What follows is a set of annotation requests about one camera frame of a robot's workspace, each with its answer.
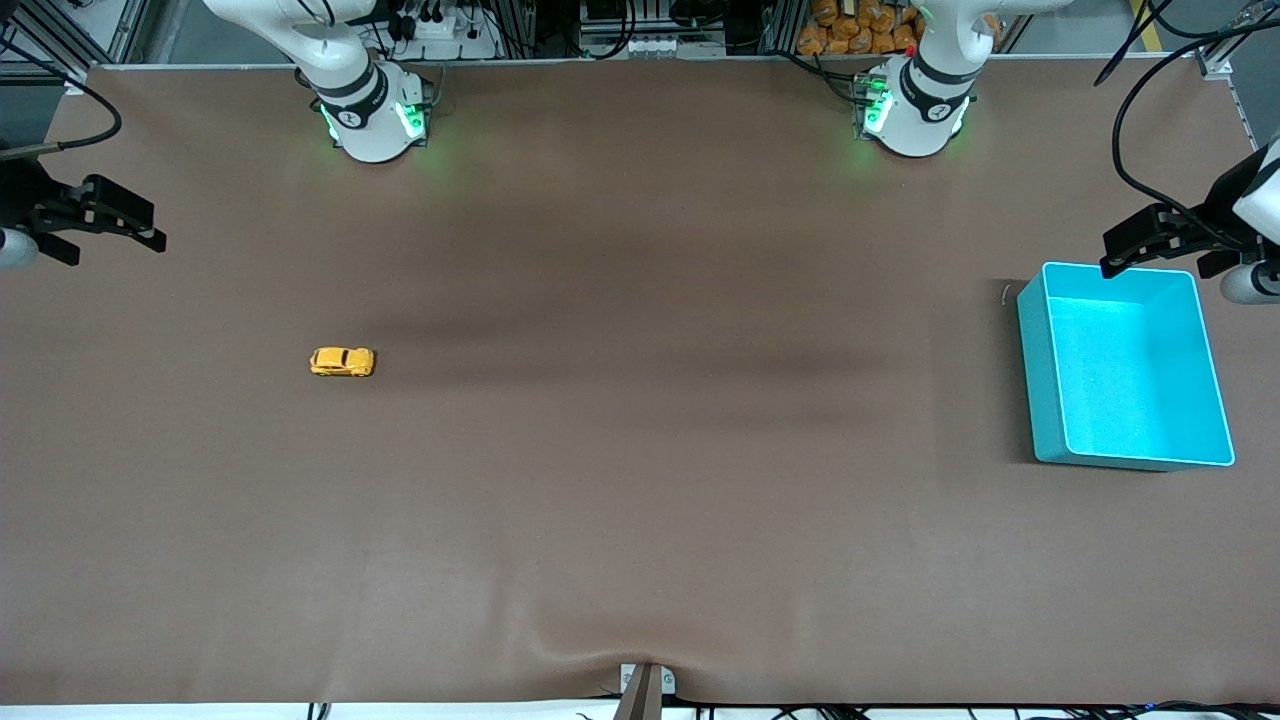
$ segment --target green led light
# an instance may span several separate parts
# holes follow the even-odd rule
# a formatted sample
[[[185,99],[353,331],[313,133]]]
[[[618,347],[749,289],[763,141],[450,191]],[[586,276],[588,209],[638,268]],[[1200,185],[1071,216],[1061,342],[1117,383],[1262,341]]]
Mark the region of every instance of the green led light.
[[[412,105],[396,104],[396,114],[399,115],[401,124],[404,126],[404,132],[410,137],[419,137],[422,135],[422,111]]]
[[[334,142],[339,142],[338,128],[334,127],[333,118],[329,117],[329,110],[324,105],[320,105],[320,114],[324,115],[324,122],[329,126],[329,137],[332,137]]]
[[[888,117],[888,111],[893,109],[893,94],[884,91],[881,99],[872,104],[867,109],[867,122],[863,124],[863,129],[867,132],[879,132],[884,127],[884,118]]]

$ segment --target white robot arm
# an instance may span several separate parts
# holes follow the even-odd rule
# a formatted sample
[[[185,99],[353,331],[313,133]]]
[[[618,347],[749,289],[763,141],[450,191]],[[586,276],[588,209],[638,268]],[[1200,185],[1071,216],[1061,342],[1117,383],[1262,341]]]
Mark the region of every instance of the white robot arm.
[[[329,133],[352,158],[383,163],[426,137],[422,78],[372,61],[346,24],[375,0],[205,0],[224,20],[262,36],[297,63],[320,96]]]
[[[995,37],[987,13],[1043,13],[1071,0],[914,0],[925,32],[910,58],[870,70],[884,76],[879,99],[859,110],[865,135],[909,158],[933,155],[960,131],[969,88],[991,56]]]

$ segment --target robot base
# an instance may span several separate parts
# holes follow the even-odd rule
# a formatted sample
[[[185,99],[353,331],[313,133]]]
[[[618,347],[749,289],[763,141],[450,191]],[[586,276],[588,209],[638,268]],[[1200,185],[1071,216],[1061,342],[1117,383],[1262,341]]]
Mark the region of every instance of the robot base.
[[[945,122],[927,122],[920,117],[920,111],[905,100],[901,76],[906,63],[905,56],[897,56],[868,70],[869,76],[884,78],[886,90],[882,91],[884,102],[878,109],[873,105],[855,108],[854,113],[858,114],[858,127],[863,136],[878,140],[899,155],[924,158],[946,147],[947,141],[960,132],[969,101],[965,100],[964,105],[951,113],[951,118]]]
[[[387,99],[369,117],[362,128],[348,128],[329,119],[329,135],[334,146],[342,147],[361,163],[394,160],[413,145],[426,145],[431,124],[430,99],[424,100],[422,78],[394,63],[378,63],[387,73]]]

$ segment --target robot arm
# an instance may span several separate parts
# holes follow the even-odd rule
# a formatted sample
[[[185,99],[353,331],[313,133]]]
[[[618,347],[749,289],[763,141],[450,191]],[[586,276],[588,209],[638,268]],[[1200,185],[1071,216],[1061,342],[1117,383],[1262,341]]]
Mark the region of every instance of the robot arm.
[[[1102,237],[1102,275],[1156,258],[1201,254],[1202,278],[1222,273],[1222,295],[1242,305],[1280,304],[1280,138],[1224,173],[1192,209],[1215,233],[1157,202]]]
[[[863,132],[909,158],[933,155],[960,131],[969,88],[991,56],[987,13],[1043,13],[1071,0],[914,0],[927,18],[915,54],[870,70],[884,77],[881,97],[859,110]]]
[[[329,135],[364,163],[383,163],[426,138],[430,104],[422,78],[372,61],[346,24],[376,0],[205,0],[224,20],[261,36],[289,56],[320,96]]]

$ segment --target wire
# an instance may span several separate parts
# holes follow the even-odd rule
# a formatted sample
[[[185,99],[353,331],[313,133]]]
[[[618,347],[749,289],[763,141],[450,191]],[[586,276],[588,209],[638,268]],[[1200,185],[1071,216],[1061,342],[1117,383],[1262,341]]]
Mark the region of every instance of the wire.
[[[1148,12],[1147,17],[1142,20],[1139,20],[1139,18],[1142,18],[1140,12],[1134,14],[1133,26],[1129,28],[1129,36],[1125,37],[1125,41],[1120,45],[1120,47],[1116,49],[1115,54],[1111,55],[1111,59],[1107,60],[1107,64],[1102,65],[1102,72],[1100,72],[1098,77],[1093,79],[1093,87],[1102,85],[1103,82],[1107,81],[1108,77],[1111,77],[1111,73],[1115,72],[1115,69],[1120,67],[1120,63],[1124,60],[1124,55],[1125,53],[1129,51],[1129,46],[1133,45],[1134,41],[1137,41],[1139,37],[1142,37],[1143,31],[1151,27],[1151,23],[1153,23],[1156,18],[1160,17],[1160,13],[1162,13],[1165,8],[1167,8],[1169,4],[1172,1],[1174,0],[1160,0],[1160,5],[1152,6],[1151,12]],[[1147,6],[1146,3],[1143,3],[1143,5],[1139,5],[1139,8],[1146,8],[1146,6]]]
[[[532,46],[532,45],[530,45],[527,42],[521,42],[518,40],[516,40],[515,37],[512,37],[511,33],[507,32],[507,28],[502,27],[502,23],[498,22],[497,18],[490,18],[489,13],[484,14],[484,24],[485,24],[486,28],[490,27],[490,26],[492,27],[497,27],[498,28],[498,33],[502,35],[507,40],[507,42],[509,42],[509,44],[512,44],[512,45],[515,45],[516,47],[520,49],[520,56],[524,58],[524,59],[529,58],[529,50],[534,50],[534,51],[538,50],[538,47],[535,47],[535,46]]]
[[[829,77],[829,78],[833,78],[833,79],[847,79],[847,81],[852,81],[854,79],[854,76],[851,76],[851,74],[833,73],[833,72],[829,72],[829,70],[823,70],[820,67],[810,65],[809,63],[805,63],[804,59],[801,59],[799,55],[795,55],[792,53],[787,53],[786,50],[769,50],[768,53],[765,53],[765,55],[777,55],[780,58],[786,58],[787,60],[791,60],[792,64],[795,64],[796,67],[801,68],[804,72],[806,72],[809,74],[813,74],[813,76]]]
[[[828,73],[822,68],[822,60],[819,60],[817,55],[813,56],[813,64],[818,67],[818,72],[822,73],[822,79],[827,83],[827,87],[836,95],[836,97],[840,97],[841,100],[849,102],[850,105],[858,105],[858,100],[854,99],[852,95],[849,95],[847,92],[841,90],[840,86],[836,85],[835,78],[831,77],[831,73]]]
[[[797,68],[803,69],[804,72],[806,72],[806,73],[809,73],[812,76],[820,77],[823,79],[823,82],[827,83],[827,88],[831,90],[831,92],[835,94],[836,97],[840,97],[845,102],[849,102],[851,105],[865,105],[867,104],[865,100],[860,100],[858,97],[854,97],[854,96],[849,95],[838,85],[836,85],[837,82],[849,82],[849,83],[854,82],[854,76],[852,74],[849,74],[849,73],[833,73],[833,72],[823,68],[822,67],[822,60],[819,60],[817,55],[813,56],[813,63],[814,63],[813,65],[810,65],[809,63],[805,63],[799,55],[795,55],[792,53],[787,53],[786,50],[769,50],[768,53],[765,53],[765,55],[777,55],[780,58],[786,58],[792,64],[795,64]]]
[[[383,42],[383,31],[378,29],[378,23],[374,23],[374,37],[378,40],[378,51],[383,54],[383,58],[390,60],[390,55],[387,51],[387,44]]]
[[[449,65],[440,65],[440,81],[435,83],[435,88],[431,91],[431,101],[426,104],[433,110],[440,104],[440,99],[444,97],[444,78],[448,77],[448,72]]]
[[[1215,32],[1215,33],[1212,33],[1212,35],[1210,35],[1207,37],[1202,37],[1199,40],[1193,40],[1193,41],[1188,42],[1187,45],[1179,47],[1178,50],[1174,50],[1172,53],[1170,53],[1169,55],[1166,55],[1165,58],[1162,58],[1158,63],[1156,63],[1155,65],[1152,65],[1151,69],[1148,69],[1146,73],[1143,73],[1143,76],[1140,78],[1138,78],[1138,82],[1134,83],[1133,88],[1130,88],[1129,94],[1125,96],[1124,102],[1120,104],[1120,110],[1116,111],[1115,124],[1112,124],[1112,127],[1111,127],[1111,163],[1115,165],[1116,174],[1120,176],[1120,179],[1123,179],[1129,187],[1137,190],[1138,192],[1142,192],[1143,195],[1146,195],[1148,197],[1153,197],[1153,199],[1156,199],[1156,200],[1158,200],[1158,201],[1169,205],[1170,208],[1178,210],[1188,220],[1190,220],[1192,223],[1194,223],[1196,225],[1198,225],[1202,231],[1204,231],[1206,233],[1208,233],[1210,237],[1215,238],[1220,245],[1222,245],[1222,247],[1228,247],[1228,249],[1231,249],[1231,250],[1240,250],[1239,243],[1235,242],[1234,240],[1231,240],[1230,237],[1228,237],[1225,233],[1221,233],[1217,229],[1210,227],[1204,220],[1201,219],[1199,215],[1197,215],[1194,211],[1192,211],[1189,208],[1187,208],[1181,202],[1179,202],[1179,201],[1174,200],[1172,197],[1170,197],[1169,195],[1165,195],[1164,192],[1161,192],[1161,191],[1158,191],[1158,190],[1156,190],[1156,188],[1153,188],[1153,187],[1151,187],[1151,186],[1148,186],[1148,184],[1138,181],[1132,174],[1129,174],[1129,170],[1126,170],[1125,167],[1124,167],[1124,158],[1121,156],[1121,152],[1120,152],[1120,131],[1124,127],[1124,119],[1125,119],[1125,117],[1129,114],[1129,108],[1133,105],[1133,101],[1138,97],[1138,94],[1142,92],[1142,88],[1147,87],[1147,83],[1151,82],[1151,78],[1156,77],[1156,74],[1160,73],[1160,70],[1167,68],[1175,60],[1178,60],[1179,58],[1181,58],[1181,55],[1184,53],[1189,53],[1192,50],[1196,50],[1197,47],[1203,47],[1206,45],[1213,45],[1215,42],[1221,42],[1222,40],[1229,40],[1231,37],[1242,37],[1242,38],[1244,38],[1244,37],[1248,37],[1248,36],[1253,35],[1254,32],[1258,32],[1258,31],[1262,31],[1262,29],[1270,29],[1270,28],[1274,28],[1274,27],[1280,27],[1280,20],[1266,20],[1266,22],[1262,22],[1262,23],[1252,24],[1252,26],[1245,26],[1245,27],[1238,27],[1238,28],[1233,28],[1233,29],[1219,31],[1219,32]],[[1143,712],[1147,712],[1151,708],[1143,708]]]
[[[4,27],[8,27],[8,26],[9,26],[9,23],[4,24]],[[79,140],[63,140],[63,141],[59,141],[59,142],[54,142],[49,147],[49,150],[45,150],[44,152],[36,152],[36,155],[45,155],[47,152],[59,152],[59,151],[63,151],[63,150],[72,150],[74,147],[88,147],[90,145],[97,145],[99,142],[102,142],[105,140],[110,140],[110,138],[115,137],[115,135],[118,132],[120,132],[120,127],[124,124],[124,120],[120,118],[120,111],[116,110],[115,105],[111,105],[111,102],[108,101],[106,97],[102,97],[101,95],[99,95],[96,90],[93,90],[90,86],[84,85],[83,82],[73,78],[72,76],[69,76],[69,74],[59,70],[58,68],[55,68],[54,65],[51,65],[51,64],[41,60],[40,58],[36,58],[31,53],[27,53],[26,50],[23,50],[22,47],[18,47],[17,45],[14,45],[13,42],[8,41],[8,40],[0,38],[0,45],[4,45],[5,49],[12,50],[13,53],[18,54],[18,56],[20,56],[22,59],[27,60],[28,63],[35,64],[36,67],[38,67],[40,69],[45,70],[46,73],[49,73],[49,74],[51,74],[51,76],[54,76],[56,78],[60,78],[67,85],[74,87],[76,90],[79,90],[84,95],[88,95],[90,97],[92,97],[93,100],[96,100],[97,104],[101,105],[108,113],[111,114],[111,127],[106,128],[105,131],[102,131],[100,133],[96,133],[96,135],[91,135],[88,137],[82,137]]]
[[[1142,4],[1143,4],[1144,8],[1149,9],[1151,0],[1143,0]],[[1178,37],[1185,37],[1187,40],[1196,40],[1198,37],[1208,37],[1208,36],[1213,35],[1213,31],[1210,31],[1210,32],[1192,32],[1192,31],[1188,31],[1188,29],[1176,28],[1172,24],[1170,24],[1169,20],[1165,19],[1164,14],[1155,13],[1155,15],[1156,15],[1156,24],[1158,24],[1160,27],[1162,27],[1166,31],[1169,31],[1170,35],[1176,35]]]
[[[306,10],[308,15],[311,15],[312,20],[323,24],[324,27],[333,27],[333,26],[338,24],[338,19],[333,15],[333,5],[329,4],[329,0],[320,0],[320,1],[324,3],[324,9],[325,9],[325,12],[329,13],[329,22],[325,22],[324,18],[321,18],[317,14],[315,14],[315,12],[311,9],[311,6],[307,5],[303,0],[298,0],[298,5],[303,10]]]
[[[572,9],[576,9],[579,6],[579,4],[576,1],[573,1],[573,0],[570,0],[566,4],[566,6],[571,8],[571,12],[572,12]],[[635,0],[627,0],[627,9],[628,9],[628,12],[631,14],[631,29],[630,31],[627,29],[627,18],[623,17],[622,22],[620,23],[620,27],[622,28],[622,33],[618,36],[617,42],[613,44],[613,47],[608,53],[605,53],[604,55],[599,55],[599,56],[591,55],[589,51],[582,50],[581,46],[579,46],[576,42],[573,42],[573,40],[570,37],[570,33],[572,32],[572,27],[573,27],[573,19],[570,17],[567,19],[567,22],[566,22],[566,18],[562,17],[561,18],[561,37],[564,40],[564,47],[567,47],[570,53],[573,53],[579,58],[586,58],[586,59],[591,59],[591,60],[608,60],[609,58],[616,56],[618,53],[622,53],[623,50],[627,49],[627,46],[635,38],[635,36],[636,36],[636,22],[639,20],[639,17],[636,14],[636,3],[635,3]]]

